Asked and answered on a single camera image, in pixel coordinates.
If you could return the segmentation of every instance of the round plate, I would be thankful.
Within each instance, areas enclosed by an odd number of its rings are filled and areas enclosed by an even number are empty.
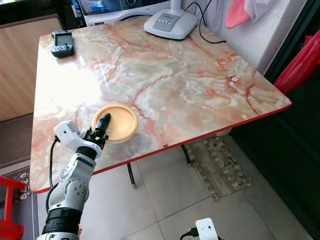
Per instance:
[[[130,139],[138,129],[137,115],[124,105],[107,105],[99,109],[92,119],[91,128],[95,129],[97,121],[106,114],[111,114],[111,120],[108,125],[108,141],[124,142]]]

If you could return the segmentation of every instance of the red chair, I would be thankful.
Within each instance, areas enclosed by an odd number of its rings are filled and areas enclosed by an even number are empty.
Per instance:
[[[7,186],[4,201],[4,220],[0,219],[0,238],[16,240],[21,238],[22,234],[24,233],[24,226],[11,221],[14,189],[24,189],[26,184],[0,176],[0,185]]]

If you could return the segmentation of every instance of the red bag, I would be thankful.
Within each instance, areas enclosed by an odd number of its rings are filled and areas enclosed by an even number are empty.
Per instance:
[[[274,86],[287,94],[307,81],[320,65],[320,30],[306,36],[303,48],[275,81]]]

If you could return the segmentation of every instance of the table leg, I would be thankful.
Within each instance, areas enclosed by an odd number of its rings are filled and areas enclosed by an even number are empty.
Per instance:
[[[188,163],[188,166],[191,167],[191,160],[190,160],[189,154],[187,152],[186,146],[182,144],[181,148],[182,148],[183,153],[185,155],[185,159],[186,159],[186,162]]]
[[[130,181],[131,181],[132,187],[135,188],[136,187],[136,183],[135,183],[134,174],[132,172],[131,164],[128,163],[126,166],[128,167],[128,172],[129,172],[129,177],[130,177]]]

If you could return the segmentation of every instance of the marble table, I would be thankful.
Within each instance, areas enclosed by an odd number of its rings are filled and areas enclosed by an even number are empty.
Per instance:
[[[72,31],[75,54],[55,58],[40,37],[32,130],[30,187],[49,187],[53,128],[73,120],[84,132],[98,109],[119,103],[139,118],[137,133],[108,143],[95,174],[288,108],[290,100],[227,43],[205,42],[198,29],[184,40],[143,30],[148,18]],[[220,39],[207,28],[203,34]],[[56,145],[53,183],[73,154]]]

